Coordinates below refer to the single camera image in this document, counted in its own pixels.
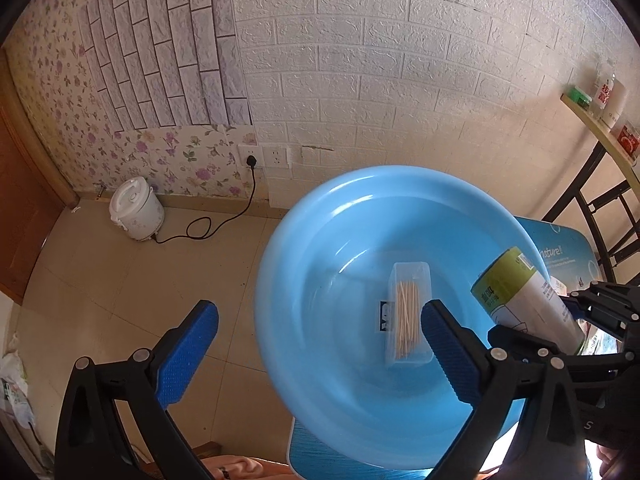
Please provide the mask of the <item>person's right hand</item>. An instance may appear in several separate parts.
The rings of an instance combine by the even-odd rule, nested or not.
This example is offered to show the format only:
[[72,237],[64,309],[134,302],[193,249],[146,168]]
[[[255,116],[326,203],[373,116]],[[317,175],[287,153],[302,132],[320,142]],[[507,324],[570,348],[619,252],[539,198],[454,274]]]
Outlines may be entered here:
[[601,461],[602,480],[640,480],[638,442],[631,443],[624,450],[598,445],[597,456]]

